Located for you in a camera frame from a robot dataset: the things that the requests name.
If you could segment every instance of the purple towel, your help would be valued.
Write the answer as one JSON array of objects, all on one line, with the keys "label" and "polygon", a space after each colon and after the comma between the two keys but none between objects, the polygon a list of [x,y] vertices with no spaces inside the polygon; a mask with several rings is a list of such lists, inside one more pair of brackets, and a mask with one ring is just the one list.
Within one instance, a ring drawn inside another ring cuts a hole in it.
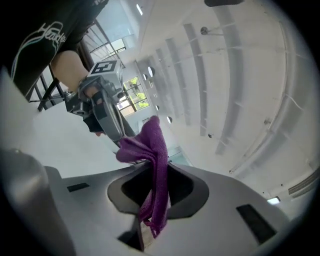
[{"label": "purple towel", "polygon": [[149,226],[154,238],[167,223],[168,186],[167,166],[168,152],[164,136],[159,126],[160,120],[152,116],[141,132],[135,137],[120,140],[120,149],[116,159],[120,162],[149,160],[153,166],[152,189],[139,210],[139,220]]}]

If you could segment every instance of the person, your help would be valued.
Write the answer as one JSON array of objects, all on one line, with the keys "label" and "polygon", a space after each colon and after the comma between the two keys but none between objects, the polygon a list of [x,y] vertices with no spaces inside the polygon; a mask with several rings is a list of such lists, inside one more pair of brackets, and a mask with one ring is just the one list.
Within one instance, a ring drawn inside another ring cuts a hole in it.
[{"label": "person", "polygon": [[[3,65],[21,93],[33,89],[44,69],[51,64],[53,74],[76,92],[88,75],[78,55],[78,44],[108,0],[9,1],[17,5],[16,22],[4,29]],[[84,93],[91,98],[97,89]]]}]

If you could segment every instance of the ceiling light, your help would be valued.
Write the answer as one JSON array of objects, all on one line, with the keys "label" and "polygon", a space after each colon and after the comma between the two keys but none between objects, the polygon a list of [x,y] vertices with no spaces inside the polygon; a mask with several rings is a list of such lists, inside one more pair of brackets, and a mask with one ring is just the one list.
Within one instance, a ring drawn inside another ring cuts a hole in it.
[{"label": "ceiling light", "polygon": [[148,72],[150,77],[153,77],[155,75],[155,69],[151,66],[148,66]]},{"label": "ceiling light", "polygon": [[276,205],[276,204],[279,204],[279,203],[280,203],[280,198],[276,196],[276,197],[273,197],[273,198],[268,199],[267,202],[268,202],[270,205]]},{"label": "ceiling light", "polygon": [[166,119],[168,120],[169,124],[171,124],[171,123],[172,123],[172,117],[167,116],[167,117],[166,117]]},{"label": "ceiling light", "polygon": [[139,13],[142,15],[142,14],[144,14],[143,12],[142,12],[142,10],[141,10],[141,8],[140,8],[140,6],[139,6],[139,4],[136,4],[136,8],[138,9],[138,11],[139,11]]}]

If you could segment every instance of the black slot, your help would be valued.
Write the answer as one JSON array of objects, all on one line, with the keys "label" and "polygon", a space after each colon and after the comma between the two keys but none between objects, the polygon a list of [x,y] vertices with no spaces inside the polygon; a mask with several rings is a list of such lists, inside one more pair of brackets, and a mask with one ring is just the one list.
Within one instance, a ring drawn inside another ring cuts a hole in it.
[{"label": "black slot", "polygon": [[76,185],[67,186],[66,188],[69,190],[69,192],[74,192],[77,190],[85,189],[87,187],[90,187],[87,183],[80,183]]},{"label": "black slot", "polygon": [[260,245],[277,233],[250,204],[239,206],[236,210]]}]

